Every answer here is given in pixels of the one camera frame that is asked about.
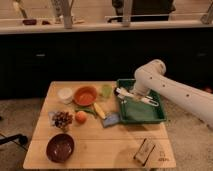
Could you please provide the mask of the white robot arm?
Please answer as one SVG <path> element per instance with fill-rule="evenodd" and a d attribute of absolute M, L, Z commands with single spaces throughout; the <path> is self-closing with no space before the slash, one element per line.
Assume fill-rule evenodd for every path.
<path fill-rule="evenodd" d="M 213 94 L 176 82 L 164 76 L 166 65 L 154 59 L 134 72 L 133 92 L 142 96 L 154 90 L 191 112 L 213 129 Z"/>

